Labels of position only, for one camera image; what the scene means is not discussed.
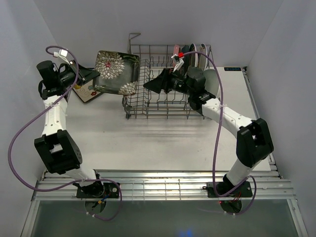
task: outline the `plate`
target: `plate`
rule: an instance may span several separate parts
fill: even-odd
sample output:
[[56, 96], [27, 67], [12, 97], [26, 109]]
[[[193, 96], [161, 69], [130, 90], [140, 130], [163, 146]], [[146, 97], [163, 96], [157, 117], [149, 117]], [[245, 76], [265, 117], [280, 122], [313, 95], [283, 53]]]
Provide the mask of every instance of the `plate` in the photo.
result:
[[[207, 55], [207, 48], [204, 43], [201, 44], [198, 50], [199, 52], [205, 53]], [[198, 56], [198, 67], [202, 70], [205, 70], [207, 68], [207, 61], [207, 58], [200, 54]]]
[[[190, 46], [190, 52], [192, 51], [197, 51], [197, 47], [194, 43], [191, 44]], [[190, 54], [190, 66], [191, 67], [197, 67], [198, 66], [198, 54]]]
[[139, 65], [140, 58], [137, 55], [99, 51], [94, 69], [100, 76], [93, 79], [93, 89], [109, 94], [135, 94]]

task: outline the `white wall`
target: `white wall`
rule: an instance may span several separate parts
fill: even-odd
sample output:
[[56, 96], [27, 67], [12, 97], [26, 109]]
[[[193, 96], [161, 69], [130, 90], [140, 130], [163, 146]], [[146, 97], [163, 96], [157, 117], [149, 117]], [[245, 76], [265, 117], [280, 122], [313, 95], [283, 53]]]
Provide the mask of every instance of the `white wall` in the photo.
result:
[[[41, 80], [36, 64], [50, 58], [45, 47], [55, 40], [32, 0], [0, 0], [0, 236], [20, 236], [32, 197], [11, 173], [7, 148], [13, 135], [43, 109], [37, 92]], [[21, 176], [34, 185], [43, 172], [34, 139], [43, 129], [36, 122], [13, 147], [13, 163]]]
[[248, 67], [277, 167], [293, 183], [310, 236], [316, 236], [315, 26], [316, 1], [284, 1]]
[[282, 0], [35, 0], [59, 45], [93, 66], [98, 50], [136, 43], [210, 43], [219, 66], [246, 66]]

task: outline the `square plate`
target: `square plate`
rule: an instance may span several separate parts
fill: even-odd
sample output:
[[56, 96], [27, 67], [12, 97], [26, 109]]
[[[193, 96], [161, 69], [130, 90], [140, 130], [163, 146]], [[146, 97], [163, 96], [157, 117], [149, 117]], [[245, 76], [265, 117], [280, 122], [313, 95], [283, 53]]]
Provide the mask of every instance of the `square plate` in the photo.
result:
[[86, 83], [83, 85], [75, 85], [73, 91], [79, 97], [79, 99], [84, 102], [90, 102], [91, 100], [95, 99], [96, 97], [100, 96], [102, 93], [93, 90], [93, 77], [89, 72], [86, 72], [83, 67], [79, 65], [80, 71], [83, 73], [86, 79]]
[[100, 76], [93, 79], [93, 88], [109, 94], [133, 95], [137, 89], [139, 68], [137, 55], [99, 51], [95, 70]]

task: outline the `metal wire basket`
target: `metal wire basket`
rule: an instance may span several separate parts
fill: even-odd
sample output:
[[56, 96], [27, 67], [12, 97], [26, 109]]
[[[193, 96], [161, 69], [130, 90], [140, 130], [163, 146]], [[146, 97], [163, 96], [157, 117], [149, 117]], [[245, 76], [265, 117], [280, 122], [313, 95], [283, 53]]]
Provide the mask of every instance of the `metal wire basket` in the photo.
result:
[[[146, 82], [156, 78], [164, 68], [172, 68], [171, 56], [174, 45], [131, 44], [131, 40], [139, 35], [140, 33], [131, 33], [128, 41], [128, 53], [140, 56], [141, 64], [136, 94], [124, 96], [122, 100], [126, 118], [142, 116], [147, 119], [153, 117], [204, 119], [204, 116], [191, 109], [186, 94], [176, 91], [156, 94], [143, 87]], [[207, 53], [212, 57], [210, 45], [206, 47], [208, 47]]]

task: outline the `metal bracket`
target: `metal bracket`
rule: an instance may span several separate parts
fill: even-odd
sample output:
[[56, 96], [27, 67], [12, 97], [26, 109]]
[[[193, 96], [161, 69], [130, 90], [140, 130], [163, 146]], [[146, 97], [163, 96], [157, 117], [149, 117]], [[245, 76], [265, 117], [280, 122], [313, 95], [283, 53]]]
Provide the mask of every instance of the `metal bracket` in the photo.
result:
[[68, 65], [70, 62], [67, 59], [68, 51], [60, 49], [59, 52], [54, 52], [53, 57], [54, 58], [60, 58], [62, 61], [66, 62]]
[[[209, 198], [216, 198], [216, 194], [213, 189], [213, 182], [207, 182], [206, 186], [204, 186], [202, 189], [207, 190], [207, 196]], [[250, 183], [248, 181], [245, 181], [242, 185], [239, 186], [235, 191], [233, 191], [230, 195], [234, 196], [241, 193], [241, 198], [250, 198], [252, 197], [252, 190]]]
[[[108, 198], [119, 198], [119, 191], [115, 184], [113, 183], [103, 183], [104, 192], [101, 195], [101, 198], [104, 194], [110, 194]], [[82, 190], [79, 188], [77, 189], [77, 198], [97, 198], [93, 195], [85, 194]]]

